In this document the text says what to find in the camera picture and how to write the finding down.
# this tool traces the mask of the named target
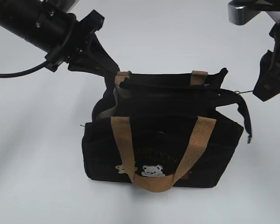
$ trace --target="bag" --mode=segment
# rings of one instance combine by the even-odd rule
[[[152,192],[216,186],[244,130],[216,107],[238,104],[252,137],[244,99],[220,89],[226,74],[226,69],[213,76],[119,72],[115,106],[85,125],[87,176],[134,183]]]

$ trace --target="bag handle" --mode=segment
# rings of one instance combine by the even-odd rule
[[[130,118],[111,117],[114,139],[126,173],[133,184],[151,192],[164,192],[171,189],[179,179],[191,170],[205,152],[215,124],[215,119],[198,117],[190,136],[188,147],[175,174],[164,177],[144,177],[135,173],[135,157]]]

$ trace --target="embroidered bear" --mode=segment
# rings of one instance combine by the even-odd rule
[[[156,165],[156,166],[143,166],[143,172],[141,173],[142,176],[146,177],[161,177],[161,176],[166,176],[163,173],[163,166],[161,165]]]

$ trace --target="bag strap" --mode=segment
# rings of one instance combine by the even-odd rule
[[[132,183],[151,192],[163,192],[171,189],[179,179],[191,170],[205,152],[215,124],[215,119],[198,117],[187,149],[175,174],[164,177],[144,177],[135,173],[135,157],[130,118],[111,117],[114,139],[125,171]]]
[[[203,85],[209,75],[206,71],[192,71],[190,85]]]

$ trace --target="white surface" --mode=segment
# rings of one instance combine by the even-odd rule
[[[81,0],[106,17],[98,37],[121,70],[230,73],[224,87],[251,90],[259,61],[273,48],[273,21],[228,22],[227,0]],[[43,61],[44,53],[0,28],[0,72]],[[0,80],[0,224],[280,224],[280,95],[262,103],[245,95],[254,139],[243,138],[213,189],[161,194],[129,184],[95,182],[84,174],[83,128],[104,81],[73,73]],[[221,111],[243,123],[236,106]]]

